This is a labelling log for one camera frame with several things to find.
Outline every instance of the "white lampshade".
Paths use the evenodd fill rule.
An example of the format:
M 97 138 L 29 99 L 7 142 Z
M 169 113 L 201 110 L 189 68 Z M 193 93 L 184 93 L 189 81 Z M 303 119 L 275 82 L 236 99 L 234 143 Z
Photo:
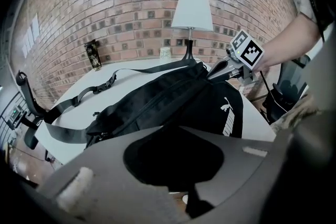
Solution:
M 213 31 L 209 0 L 178 0 L 172 28 Z

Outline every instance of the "black backpack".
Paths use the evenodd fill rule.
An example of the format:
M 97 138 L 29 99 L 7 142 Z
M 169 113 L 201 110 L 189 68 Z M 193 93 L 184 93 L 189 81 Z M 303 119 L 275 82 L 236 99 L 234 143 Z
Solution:
M 135 131 L 176 124 L 241 138 L 243 101 L 240 93 L 226 81 L 209 81 L 202 62 L 181 60 L 134 71 L 156 73 L 178 67 L 184 68 L 165 73 L 108 106 L 86 129 L 52 125 L 67 108 L 78 106 L 86 93 L 98 94 L 113 86 L 118 70 L 115 71 L 106 83 L 83 90 L 77 97 L 58 104 L 47 113 L 44 120 L 51 136 L 65 143 L 90 146 Z

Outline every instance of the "backpack strap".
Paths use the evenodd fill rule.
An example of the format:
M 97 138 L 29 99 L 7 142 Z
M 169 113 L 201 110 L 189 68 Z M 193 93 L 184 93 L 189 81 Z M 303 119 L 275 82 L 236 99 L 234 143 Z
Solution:
M 102 91 L 105 91 L 107 89 L 110 89 L 114 82 L 117 79 L 117 72 L 119 70 L 133 70 L 140 73 L 147 73 L 147 74 L 153 74 L 158 73 L 162 71 L 167 71 L 175 68 L 180 67 L 187 67 L 187 66 L 195 66 L 197 62 L 195 59 L 188 59 L 188 60 L 181 60 L 176 62 L 170 62 L 166 63 L 165 65 L 160 65 L 156 67 L 151 67 L 147 69 L 129 69 L 129 68 L 121 68 L 116 70 L 112 77 L 105 83 L 99 86 L 93 86 L 88 87 L 85 90 L 83 90 L 79 95 L 73 97 L 72 99 L 68 99 L 66 101 L 63 101 L 59 104 L 57 104 L 54 108 L 52 108 L 44 117 L 44 122 L 47 126 L 47 129 L 50 133 L 50 135 L 62 142 L 69 143 L 69 144 L 86 144 L 88 141 L 88 135 L 87 135 L 87 128 L 82 130 L 76 130 L 76 129 L 69 129 L 64 128 L 60 126 L 53 125 L 53 122 L 55 119 L 57 119 L 59 116 L 61 116 L 64 111 L 66 111 L 69 107 L 77 107 L 81 99 L 86 95 L 88 92 L 93 92 L 93 94 L 98 94 Z

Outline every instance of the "lamp base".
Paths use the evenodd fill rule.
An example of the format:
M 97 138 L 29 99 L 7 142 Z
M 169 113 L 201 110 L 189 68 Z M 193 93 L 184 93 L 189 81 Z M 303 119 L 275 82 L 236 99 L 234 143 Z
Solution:
M 193 40 L 188 40 L 186 39 L 186 44 L 187 44 L 187 51 L 184 55 L 184 57 L 182 58 L 182 60 L 188 60 L 188 59 L 194 59 L 193 57 Z

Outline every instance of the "white table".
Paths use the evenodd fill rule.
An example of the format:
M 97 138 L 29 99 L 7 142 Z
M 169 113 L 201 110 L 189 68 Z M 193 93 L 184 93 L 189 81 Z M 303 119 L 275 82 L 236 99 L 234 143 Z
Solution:
M 121 68 L 145 69 L 160 65 L 159 59 L 137 60 L 129 62 L 118 62 L 110 65 L 105 65 L 101 70 L 95 72 L 91 70 L 80 80 L 78 80 L 59 100 L 60 103 L 64 100 L 77 96 L 82 90 L 90 86 L 98 86 L 105 83 L 112 73 Z M 94 112 L 100 112 L 107 106 L 115 104 L 127 93 L 134 89 L 154 80 L 158 76 L 166 73 L 163 71 L 155 74 L 143 74 L 130 70 L 121 70 L 118 72 L 117 82 L 112 88 L 101 92 L 97 95 L 88 93 L 81 104 L 76 108 L 71 108 L 59 117 L 54 124 L 71 129 L 84 129 L 95 119 Z M 255 107 L 243 97 L 243 138 L 263 141 L 273 141 L 275 134 L 255 109 Z M 85 144 L 67 144 L 52 138 L 48 132 L 46 124 L 41 123 L 36 131 L 36 138 L 40 143 L 61 163 L 66 164 L 85 148 Z

